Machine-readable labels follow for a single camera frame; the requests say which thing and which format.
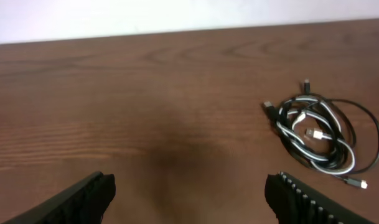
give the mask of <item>brown wooden surface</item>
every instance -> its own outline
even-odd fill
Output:
[[[305,78],[379,119],[379,20],[0,45],[0,222],[101,170],[104,223],[277,223],[264,182],[285,170],[379,223],[379,164],[355,189],[270,130],[260,103]],[[375,128],[343,109],[365,165]]]

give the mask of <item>table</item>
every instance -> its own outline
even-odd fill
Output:
[[[284,170],[379,223],[379,163],[356,189],[272,132],[260,105],[306,78],[379,119],[379,19],[0,45],[0,222],[101,170],[104,223],[277,223],[264,183]],[[375,128],[342,108],[364,166]]]

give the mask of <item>wooden table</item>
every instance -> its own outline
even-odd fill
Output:
[[[0,222],[101,170],[104,223],[277,223],[264,183],[285,170],[379,223],[379,163],[356,189],[270,129],[260,104],[305,78],[379,119],[379,20],[0,45]],[[343,110],[368,164],[373,123]]]

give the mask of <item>cable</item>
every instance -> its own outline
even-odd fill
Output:
[[[353,149],[357,143],[357,135],[348,117],[334,102],[348,103],[360,108],[375,123],[378,136],[377,153],[373,161],[362,169],[353,170],[356,163]],[[304,82],[303,94],[296,95],[282,102],[278,108],[275,108],[271,102],[265,102],[264,108],[271,121],[271,125],[278,132],[284,147],[302,165],[325,174],[333,175],[342,179],[347,184],[364,189],[367,188],[367,183],[364,180],[348,177],[350,174],[360,174],[368,171],[379,160],[379,122],[364,106],[350,100],[328,99],[322,95],[311,93],[310,83],[306,80]],[[294,132],[296,125],[307,117],[314,118],[320,129],[307,129],[306,135],[316,139],[331,141],[327,153],[315,152]],[[350,142],[344,139],[342,124],[340,124],[338,118],[341,118],[344,126],[348,128]]]

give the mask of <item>white background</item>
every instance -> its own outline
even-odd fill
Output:
[[[0,0],[0,43],[379,17],[379,0]]]

